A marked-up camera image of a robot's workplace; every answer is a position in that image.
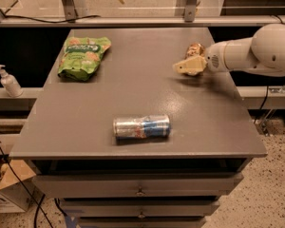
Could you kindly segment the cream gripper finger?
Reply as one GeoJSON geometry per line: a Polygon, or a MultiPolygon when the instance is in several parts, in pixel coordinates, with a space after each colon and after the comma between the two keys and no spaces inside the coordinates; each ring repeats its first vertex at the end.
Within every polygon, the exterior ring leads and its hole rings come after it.
{"type": "Polygon", "coordinates": [[[187,75],[194,74],[194,71],[190,67],[190,62],[188,60],[182,60],[178,63],[175,63],[173,65],[173,69],[179,74],[187,74],[187,75]]]}

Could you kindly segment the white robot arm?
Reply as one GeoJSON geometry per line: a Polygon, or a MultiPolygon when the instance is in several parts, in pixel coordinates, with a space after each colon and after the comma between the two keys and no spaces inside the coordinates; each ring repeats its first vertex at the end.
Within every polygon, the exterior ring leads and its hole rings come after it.
{"type": "Polygon", "coordinates": [[[173,65],[179,74],[196,76],[212,72],[243,71],[271,77],[285,76],[285,25],[270,24],[249,38],[214,43],[204,48],[193,44],[185,59],[173,65]]]}

